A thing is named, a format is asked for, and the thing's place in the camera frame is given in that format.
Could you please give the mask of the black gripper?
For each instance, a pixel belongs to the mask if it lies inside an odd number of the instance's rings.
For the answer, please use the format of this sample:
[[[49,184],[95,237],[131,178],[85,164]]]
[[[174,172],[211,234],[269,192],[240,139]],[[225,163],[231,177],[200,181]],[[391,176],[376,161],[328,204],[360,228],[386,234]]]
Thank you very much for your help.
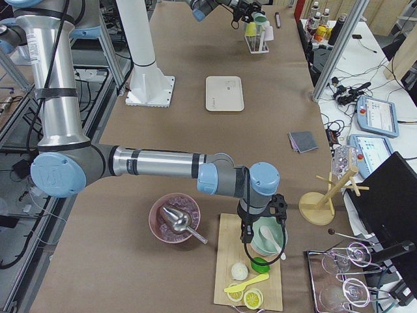
[[[271,217],[269,201],[264,207],[257,208],[248,205],[244,200],[239,200],[237,213],[241,219],[241,235],[240,240],[243,243],[251,243],[253,240],[253,223],[261,217]]]
[[[242,16],[242,21],[250,23],[253,21],[253,14],[262,13],[261,5],[253,3],[253,1],[240,0],[237,4],[237,14]]]

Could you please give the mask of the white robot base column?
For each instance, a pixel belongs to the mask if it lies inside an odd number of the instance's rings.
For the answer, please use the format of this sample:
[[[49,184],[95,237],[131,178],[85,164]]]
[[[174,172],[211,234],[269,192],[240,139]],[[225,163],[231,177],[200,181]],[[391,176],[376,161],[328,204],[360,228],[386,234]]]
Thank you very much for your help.
[[[157,65],[145,2],[120,0],[117,8],[134,65],[126,104],[169,107],[175,78]]]

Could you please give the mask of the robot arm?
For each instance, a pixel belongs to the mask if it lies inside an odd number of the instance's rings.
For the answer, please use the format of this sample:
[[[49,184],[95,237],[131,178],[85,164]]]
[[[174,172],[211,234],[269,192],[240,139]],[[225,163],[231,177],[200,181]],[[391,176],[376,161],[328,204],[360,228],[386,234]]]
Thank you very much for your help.
[[[225,153],[133,149],[93,144],[81,127],[70,36],[98,17],[91,1],[12,1],[27,39],[43,137],[31,164],[31,178],[49,196],[67,198],[97,180],[130,175],[187,177],[206,194],[239,200],[241,239],[254,236],[253,223],[273,217],[285,224],[287,205],[277,189],[278,170],[267,162],[236,166]]]
[[[203,21],[219,5],[223,5],[231,9],[233,22],[242,21],[250,23],[254,21],[255,13],[265,13],[262,10],[262,4],[260,4],[258,1],[191,0],[186,1],[186,3],[189,5],[194,18],[199,22]]]

